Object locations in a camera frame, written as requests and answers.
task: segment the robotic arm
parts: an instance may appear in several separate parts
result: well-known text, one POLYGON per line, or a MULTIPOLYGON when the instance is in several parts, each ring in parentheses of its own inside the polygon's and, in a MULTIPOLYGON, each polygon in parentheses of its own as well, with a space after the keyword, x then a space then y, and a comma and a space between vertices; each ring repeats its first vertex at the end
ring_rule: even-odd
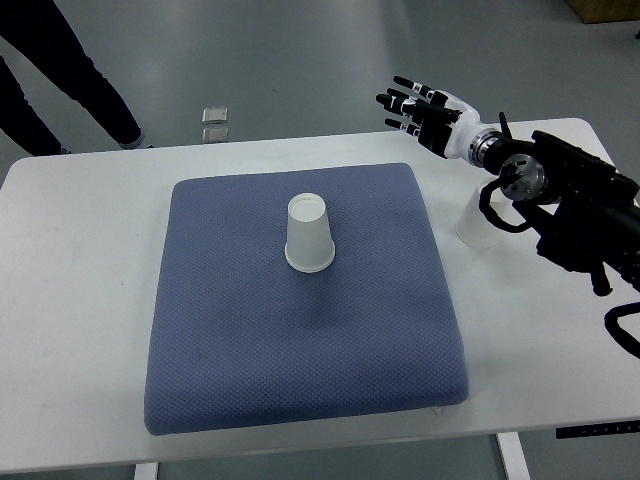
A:
MULTIPOLYGON (((514 140, 503 113, 497 130, 447 92, 402 77, 394 81, 413 95, 388 89, 376 97, 385 110, 403 117, 387 119, 388 126, 406 131, 442 158, 462 158, 497 176, 480 195, 480 210, 489 222, 511 233, 536 230, 538 254, 568 271, 589 273, 596 295, 612 291, 605 263, 640 291, 640 208, 634 204, 638 184, 548 133, 535 131, 532 142, 514 140), (491 208, 491 193, 498 188, 513 200, 524 223, 506 223, 491 208), (554 214, 540 208, 551 203, 558 203, 554 214)), ((620 317, 633 313, 640 313, 640 302, 612 309, 605 327, 640 358, 640 342, 618 324, 620 317)))

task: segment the upside-down paper cup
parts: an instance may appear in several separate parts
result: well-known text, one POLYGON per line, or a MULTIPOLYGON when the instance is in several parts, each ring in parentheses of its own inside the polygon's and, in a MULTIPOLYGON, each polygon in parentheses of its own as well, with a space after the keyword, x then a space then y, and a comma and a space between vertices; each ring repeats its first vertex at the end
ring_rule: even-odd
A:
MULTIPOLYGON (((460 239, 467 245, 479 248, 492 247, 502 238, 502 230, 494 227, 480 211, 480 192, 491 182, 491 178, 484 180, 473 191, 462 215, 456 222, 456 232, 460 239)), ((500 189, 491 194, 491 206, 500 217, 504 217, 511 200, 505 197, 500 189)))
POLYGON ((289 201, 284 254, 293 268, 304 273, 324 270, 335 256, 327 206, 315 193, 301 193, 289 201))

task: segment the person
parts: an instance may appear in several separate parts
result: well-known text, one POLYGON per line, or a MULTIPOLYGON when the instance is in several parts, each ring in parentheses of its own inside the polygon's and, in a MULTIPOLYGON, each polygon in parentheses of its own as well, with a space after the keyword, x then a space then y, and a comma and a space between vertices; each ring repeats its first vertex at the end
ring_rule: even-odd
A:
MULTIPOLYGON (((144 131, 115 88, 96 70, 53 0, 2 0, 0 36, 80 103, 122 148, 144 131)), ((0 128, 31 155, 68 153, 25 99, 0 56, 0 128)))

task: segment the table surface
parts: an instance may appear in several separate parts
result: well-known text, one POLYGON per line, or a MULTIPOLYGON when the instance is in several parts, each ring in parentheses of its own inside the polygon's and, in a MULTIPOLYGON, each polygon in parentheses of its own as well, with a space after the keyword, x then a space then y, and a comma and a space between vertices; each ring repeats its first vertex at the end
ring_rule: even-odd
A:
MULTIPOLYGON (((591 127, 545 130, 608 159, 591 127)), ((490 249, 455 220, 488 175, 401 132, 27 158, 0 189, 0 473, 478 435, 640 418, 640 362, 603 315, 637 292, 535 253, 534 232, 490 249), (149 335, 173 186, 184 179, 408 163, 465 343, 470 396, 421 409, 153 437, 143 423, 149 335)))

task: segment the concrete floor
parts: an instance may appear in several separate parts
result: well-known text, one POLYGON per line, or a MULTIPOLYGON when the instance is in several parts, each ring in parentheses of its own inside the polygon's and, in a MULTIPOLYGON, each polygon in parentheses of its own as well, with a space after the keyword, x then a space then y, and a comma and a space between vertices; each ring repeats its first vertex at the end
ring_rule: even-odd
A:
MULTIPOLYGON (((640 22, 583 25, 560 0, 58 0, 155 146, 201 143, 202 109, 229 108, 231 141, 385 130, 393 75, 450 91, 487 122, 587 120, 640 180, 640 22)), ((73 152, 117 145, 5 42, 0 55, 73 152)), ((0 132, 0 182, 27 156, 0 132)), ((637 478, 637 434, 522 435, 532 478, 637 478)), ((503 478, 491 437, 164 464, 161 478, 503 478)), ((129 467, 20 479, 131 478, 129 467)))

